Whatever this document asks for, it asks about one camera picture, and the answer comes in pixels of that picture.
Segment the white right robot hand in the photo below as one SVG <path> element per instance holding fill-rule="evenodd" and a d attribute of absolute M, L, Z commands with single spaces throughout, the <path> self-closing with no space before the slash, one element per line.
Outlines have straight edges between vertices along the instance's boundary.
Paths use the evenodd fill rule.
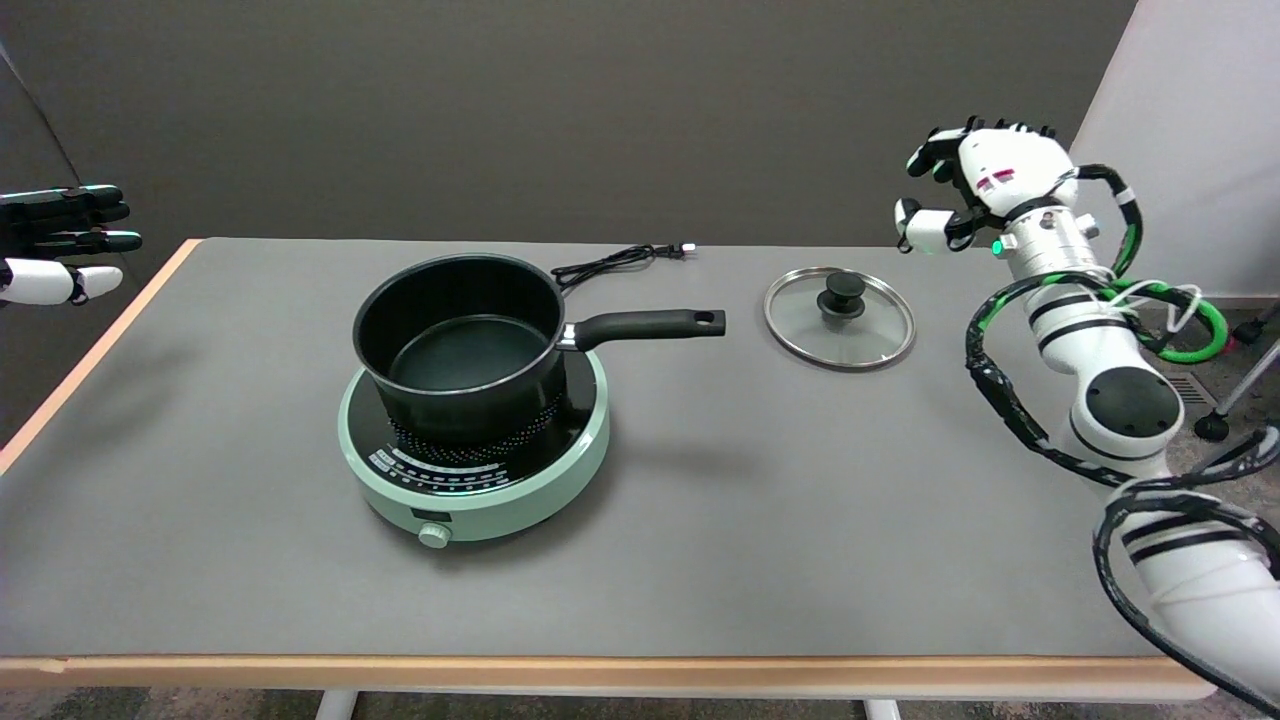
<path fill-rule="evenodd" d="M 960 252 L 983 229 L 1004 231 L 1038 208 L 1071 208 L 1079 195 L 1075 165 L 1053 129 L 1004 120 L 988 127 L 979 117 L 934 129 L 908 159 L 906 172 L 951 184 L 965 208 L 929 209 L 900 199 L 893 223 L 902 254 Z"/>

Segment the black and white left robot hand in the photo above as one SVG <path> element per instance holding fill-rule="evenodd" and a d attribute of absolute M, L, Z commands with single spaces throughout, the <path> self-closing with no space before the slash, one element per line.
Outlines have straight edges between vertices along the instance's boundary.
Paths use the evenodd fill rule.
<path fill-rule="evenodd" d="M 3 305 L 81 306 L 113 292 L 125 279 L 119 266 L 78 266 L 65 260 L 141 249 L 140 233 L 110 228 L 129 214 L 124 193 L 115 184 L 4 193 Z"/>

